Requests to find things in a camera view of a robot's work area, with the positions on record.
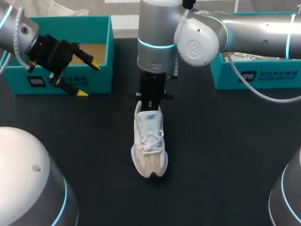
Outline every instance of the shoelace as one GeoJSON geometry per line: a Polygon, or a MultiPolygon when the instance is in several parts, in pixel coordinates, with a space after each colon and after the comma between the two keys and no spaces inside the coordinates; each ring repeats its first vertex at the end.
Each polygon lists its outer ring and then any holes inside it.
{"type": "Polygon", "coordinates": [[[161,129],[159,132],[161,133],[161,136],[156,135],[154,133],[148,133],[148,134],[146,134],[145,138],[143,138],[143,139],[141,138],[140,134],[138,133],[138,137],[141,142],[141,145],[138,149],[141,150],[141,154],[154,154],[154,153],[158,153],[162,150],[162,148],[158,147],[158,145],[160,144],[160,142],[164,136],[164,132],[161,129]],[[146,142],[147,138],[150,136],[155,137],[157,141],[155,143],[146,142]]]}

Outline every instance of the white cloth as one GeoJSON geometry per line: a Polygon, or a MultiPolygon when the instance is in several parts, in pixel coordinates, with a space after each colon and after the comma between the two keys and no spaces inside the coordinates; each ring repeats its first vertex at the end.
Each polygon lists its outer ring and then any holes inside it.
{"type": "Polygon", "coordinates": [[[5,0],[7,3],[19,9],[22,6],[25,9],[25,15],[32,16],[87,16],[89,10],[80,9],[71,10],[62,6],[53,0],[5,0]]]}

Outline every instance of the black table surface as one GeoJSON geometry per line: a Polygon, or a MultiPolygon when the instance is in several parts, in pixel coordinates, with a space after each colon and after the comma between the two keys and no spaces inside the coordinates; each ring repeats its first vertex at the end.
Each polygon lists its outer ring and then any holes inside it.
{"type": "MultiPolygon", "coordinates": [[[[116,40],[113,91],[88,98],[15,96],[0,78],[0,125],[36,136],[79,203],[79,226],[269,226],[269,193],[301,146],[301,103],[248,90],[216,91],[209,67],[180,60],[161,104],[168,170],[141,177],[132,162],[139,83],[136,39],[116,40]]],[[[265,90],[288,98],[300,89],[265,90]]]]}

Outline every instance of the white coiled cable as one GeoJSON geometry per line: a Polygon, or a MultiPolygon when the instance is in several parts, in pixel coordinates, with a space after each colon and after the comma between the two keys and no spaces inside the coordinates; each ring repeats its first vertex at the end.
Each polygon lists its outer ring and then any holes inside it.
{"type": "MultiPolygon", "coordinates": [[[[299,11],[298,13],[300,14],[300,11],[301,11],[301,5],[298,5],[298,8],[299,8],[299,11]]],[[[286,103],[292,103],[292,102],[296,102],[296,101],[299,101],[301,100],[301,96],[298,96],[298,97],[294,97],[294,98],[290,98],[290,99],[275,99],[275,98],[271,98],[271,97],[268,97],[264,94],[262,94],[261,92],[257,91],[256,89],[254,89],[242,76],[241,74],[239,73],[239,71],[237,70],[237,68],[235,67],[234,63],[233,63],[233,60],[230,56],[230,53],[227,52],[227,57],[229,59],[229,63],[234,71],[234,73],[238,76],[238,78],[245,84],[245,86],[248,87],[249,90],[251,90],[254,94],[256,94],[257,96],[263,98],[263,99],[266,99],[268,101],[271,101],[271,102],[275,102],[275,103],[280,103],[280,104],[286,104],[286,103]]]]}
{"type": "MultiPolygon", "coordinates": [[[[27,65],[22,58],[20,57],[20,53],[19,53],[19,24],[20,24],[20,19],[21,16],[24,13],[24,9],[23,7],[20,7],[18,10],[18,14],[16,17],[16,23],[15,23],[15,31],[14,31],[14,51],[15,51],[15,55],[16,58],[18,60],[18,62],[20,63],[20,65],[22,65],[26,70],[28,70],[30,68],[29,65],[27,65]]],[[[12,57],[12,54],[9,53],[8,56],[6,57],[5,62],[3,63],[1,69],[0,69],[0,75],[2,75],[2,73],[4,72],[4,70],[6,69],[7,65],[9,64],[9,61],[12,57]]]]}
{"type": "Polygon", "coordinates": [[[20,26],[20,20],[21,20],[21,17],[23,16],[23,14],[24,14],[24,8],[20,7],[19,10],[18,10],[18,14],[17,14],[17,17],[16,17],[16,24],[15,24],[14,51],[15,51],[16,59],[19,62],[19,64],[25,70],[28,71],[30,69],[30,66],[22,60],[22,58],[20,56],[20,52],[19,52],[19,26],[20,26]]]}

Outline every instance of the shoe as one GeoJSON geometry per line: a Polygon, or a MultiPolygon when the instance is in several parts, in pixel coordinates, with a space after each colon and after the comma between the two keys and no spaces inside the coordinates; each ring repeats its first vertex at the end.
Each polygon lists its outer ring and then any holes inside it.
{"type": "Polygon", "coordinates": [[[235,61],[261,61],[261,60],[279,60],[279,57],[258,56],[258,55],[236,52],[231,55],[231,59],[234,62],[235,61]]]}
{"type": "Polygon", "coordinates": [[[167,168],[168,155],[165,151],[163,116],[158,111],[141,111],[141,101],[135,110],[132,159],[138,172],[145,178],[161,177],[167,168]]]}

